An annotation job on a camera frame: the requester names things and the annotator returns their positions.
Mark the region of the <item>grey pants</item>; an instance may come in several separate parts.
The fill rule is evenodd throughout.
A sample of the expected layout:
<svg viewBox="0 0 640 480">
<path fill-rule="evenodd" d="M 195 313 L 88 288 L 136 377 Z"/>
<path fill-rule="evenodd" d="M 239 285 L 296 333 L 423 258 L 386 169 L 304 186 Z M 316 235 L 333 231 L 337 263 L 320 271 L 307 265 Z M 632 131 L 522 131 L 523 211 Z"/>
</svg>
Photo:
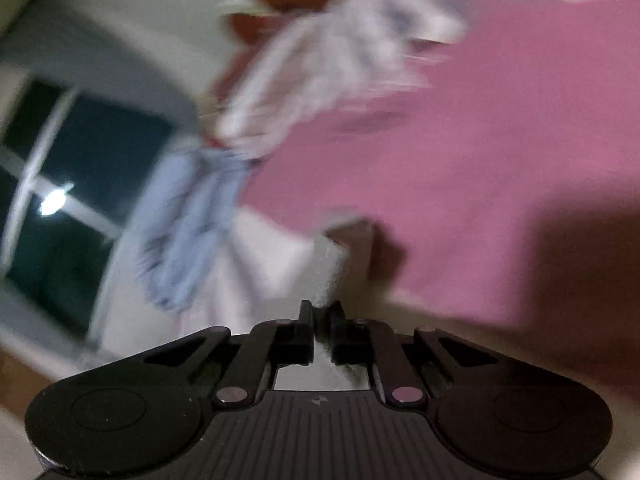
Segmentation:
<svg viewBox="0 0 640 480">
<path fill-rule="evenodd" d="M 338 300 L 345 311 L 354 310 L 368 288 L 373 243 L 372 221 L 355 216 L 332 220 L 314 237 L 290 291 L 270 301 L 265 311 L 270 318 L 296 318 L 303 300 L 316 307 Z M 367 389 L 369 379 L 359 365 L 334 364 L 330 345 L 315 340 L 312 363 L 281 368 L 274 386 L 285 391 L 350 391 Z"/>
</svg>

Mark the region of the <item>grey right curtain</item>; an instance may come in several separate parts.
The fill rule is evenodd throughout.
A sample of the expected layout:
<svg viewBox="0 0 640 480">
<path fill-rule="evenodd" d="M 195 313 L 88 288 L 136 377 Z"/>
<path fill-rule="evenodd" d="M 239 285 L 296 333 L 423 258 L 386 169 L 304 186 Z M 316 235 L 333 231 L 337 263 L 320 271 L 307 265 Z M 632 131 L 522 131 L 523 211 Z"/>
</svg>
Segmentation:
<svg viewBox="0 0 640 480">
<path fill-rule="evenodd" d="M 190 96 L 156 63 L 61 0 L 30 0 L 1 38 L 1 59 L 194 133 Z"/>
</svg>

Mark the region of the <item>striped pink bed sheet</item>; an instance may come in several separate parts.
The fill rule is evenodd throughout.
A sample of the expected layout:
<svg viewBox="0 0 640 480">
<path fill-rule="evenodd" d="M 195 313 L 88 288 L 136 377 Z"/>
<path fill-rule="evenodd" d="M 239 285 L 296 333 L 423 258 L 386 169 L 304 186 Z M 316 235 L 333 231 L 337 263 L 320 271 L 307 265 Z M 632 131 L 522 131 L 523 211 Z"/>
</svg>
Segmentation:
<svg viewBox="0 0 640 480">
<path fill-rule="evenodd" d="M 250 173 L 191 307 L 145 297 L 134 215 L 114 260 L 104 350 L 130 356 L 211 325 L 271 320 L 332 220 L 373 222 L 358 318 L 419 324 L 526 354 L 609 394 L 639 399 L 639 0 L 586 16 L 575 78 L 530 110 L 492 105 L 456 78 L 453 46 L 407 62 L 412 88 L 337 103 L 249 159 L 213 135 L 218 87 L 188 148 L 222 148 Z"/>
</svg>

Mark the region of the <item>dark glass window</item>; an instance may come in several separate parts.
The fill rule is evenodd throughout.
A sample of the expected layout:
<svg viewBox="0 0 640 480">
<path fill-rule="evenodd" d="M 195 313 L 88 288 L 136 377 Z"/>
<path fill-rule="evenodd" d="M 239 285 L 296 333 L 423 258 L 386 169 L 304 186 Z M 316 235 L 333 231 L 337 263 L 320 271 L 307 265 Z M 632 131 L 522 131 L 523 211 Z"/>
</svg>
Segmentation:
<svg viewBox="0 0 640 480">
<path fill-rule="evenodd" d="M 3 67 L 1 275 L 55 324 L 89 333 L 112 252 L 172 127 Z"/>
</svg>

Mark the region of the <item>folded light blue duvet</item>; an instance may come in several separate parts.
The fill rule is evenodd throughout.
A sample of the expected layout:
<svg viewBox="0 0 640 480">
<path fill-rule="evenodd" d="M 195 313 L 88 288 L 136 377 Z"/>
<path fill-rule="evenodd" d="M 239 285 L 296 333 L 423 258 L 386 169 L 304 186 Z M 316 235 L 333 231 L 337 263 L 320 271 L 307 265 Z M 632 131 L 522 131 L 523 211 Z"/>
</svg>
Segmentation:
<svg viewBox="0 0 640 480">
<path fill-rule="evenodd" d="M 134 214 L 138 277 L 157 310 L 191 307 L 249 173 L 247 160 L 222 148 L 188 148 L 160 161 Z"/>
</svg>

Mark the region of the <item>striped pillow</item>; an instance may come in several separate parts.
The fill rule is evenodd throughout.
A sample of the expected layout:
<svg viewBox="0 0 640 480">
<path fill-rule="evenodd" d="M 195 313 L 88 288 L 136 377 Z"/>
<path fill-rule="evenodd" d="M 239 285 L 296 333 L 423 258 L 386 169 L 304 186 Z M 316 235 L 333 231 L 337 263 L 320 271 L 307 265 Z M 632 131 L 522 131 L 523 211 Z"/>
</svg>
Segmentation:
<svg viewBox="0 0 640 480">
<path fill-rule="evenodd" d="M 453 46 L 454 76 L 470 76 L 492 105 L 530 110 L 556 78 L 577 76 L 587 13 L 612 1 L 329 0 L 281 32 L 274 121 L 288 128 L 337 103 L 412 88 L 407 62 L 428 44 Z"/>
</svg>

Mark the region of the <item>folded pink white blanket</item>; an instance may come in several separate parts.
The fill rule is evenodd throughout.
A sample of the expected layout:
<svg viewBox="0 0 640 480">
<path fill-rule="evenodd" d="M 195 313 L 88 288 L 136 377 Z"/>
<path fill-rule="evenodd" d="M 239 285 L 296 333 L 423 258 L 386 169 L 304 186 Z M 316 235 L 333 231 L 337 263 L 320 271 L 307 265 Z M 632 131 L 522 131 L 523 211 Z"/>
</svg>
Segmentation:
<svg viewBox="0 0 640 480">
<path fill-rule="evenodd" d="M 265 157 L 299 122 L 357 92 L 367 69 L 362 43 L 339 16 L 289 15 L 218 87 L 214 138 L 245 158 Z"/>
</svg>

